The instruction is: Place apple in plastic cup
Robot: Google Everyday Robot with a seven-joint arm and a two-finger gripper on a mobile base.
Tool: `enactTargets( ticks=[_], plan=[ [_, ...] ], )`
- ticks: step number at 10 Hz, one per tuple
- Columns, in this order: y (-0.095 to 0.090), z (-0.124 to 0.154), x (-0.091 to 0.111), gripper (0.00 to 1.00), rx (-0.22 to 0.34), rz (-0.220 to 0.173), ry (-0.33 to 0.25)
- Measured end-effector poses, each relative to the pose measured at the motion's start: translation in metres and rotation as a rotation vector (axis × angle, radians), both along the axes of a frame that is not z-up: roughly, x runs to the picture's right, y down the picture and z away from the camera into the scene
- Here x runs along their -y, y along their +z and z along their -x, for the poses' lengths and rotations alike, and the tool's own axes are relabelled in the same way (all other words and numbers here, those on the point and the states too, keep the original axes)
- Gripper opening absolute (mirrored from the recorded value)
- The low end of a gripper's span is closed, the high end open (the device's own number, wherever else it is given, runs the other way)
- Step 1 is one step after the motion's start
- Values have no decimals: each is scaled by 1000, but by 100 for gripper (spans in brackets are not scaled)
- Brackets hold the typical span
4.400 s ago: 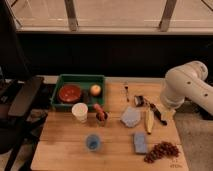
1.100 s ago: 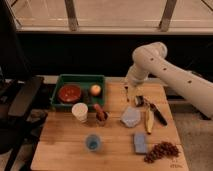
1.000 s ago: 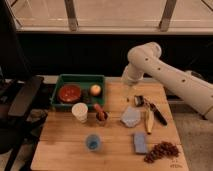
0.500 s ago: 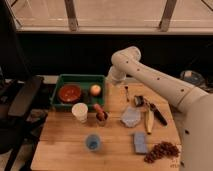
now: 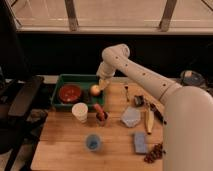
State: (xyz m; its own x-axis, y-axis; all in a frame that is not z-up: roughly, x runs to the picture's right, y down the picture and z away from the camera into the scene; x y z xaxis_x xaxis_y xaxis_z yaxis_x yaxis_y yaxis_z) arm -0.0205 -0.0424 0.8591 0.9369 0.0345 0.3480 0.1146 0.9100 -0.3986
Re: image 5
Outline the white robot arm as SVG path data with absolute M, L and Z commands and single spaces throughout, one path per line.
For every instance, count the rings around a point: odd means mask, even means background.
M 121 71 L 164 105 L 163 171 L 213 171 L 213 96 L 182 86 L 129 59 L 118 44 L 102 51 L 97 75 L 107 80 Z

